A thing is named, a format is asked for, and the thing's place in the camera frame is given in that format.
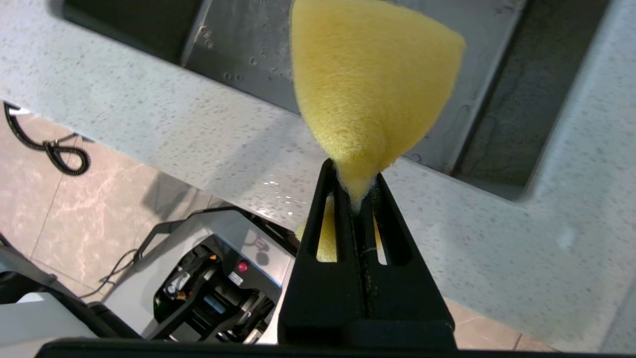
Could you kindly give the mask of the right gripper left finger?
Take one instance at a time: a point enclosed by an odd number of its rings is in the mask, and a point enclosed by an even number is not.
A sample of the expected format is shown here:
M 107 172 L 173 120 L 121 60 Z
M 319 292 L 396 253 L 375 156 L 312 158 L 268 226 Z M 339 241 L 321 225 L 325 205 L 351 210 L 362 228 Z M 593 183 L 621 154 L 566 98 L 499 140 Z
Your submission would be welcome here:
M 328 197 L 332 195 L 336 260 L 320 262 L 318 247 Z M 370 244 L 368 209 L 356 214 L 326 160 L 319 173 L 310 212 L 278 318 L 281 345 L 342 345 L 346 329 L 367 312 L 361 254 Z

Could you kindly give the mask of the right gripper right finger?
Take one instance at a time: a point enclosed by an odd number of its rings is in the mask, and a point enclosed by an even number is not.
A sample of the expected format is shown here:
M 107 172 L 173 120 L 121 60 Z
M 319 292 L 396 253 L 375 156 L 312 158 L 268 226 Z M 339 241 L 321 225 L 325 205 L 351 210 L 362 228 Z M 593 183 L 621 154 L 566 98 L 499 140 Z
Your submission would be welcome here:
M 381 174 L 360 208 L 359 263 L 376 345 L 455 345 L 454 319 Z

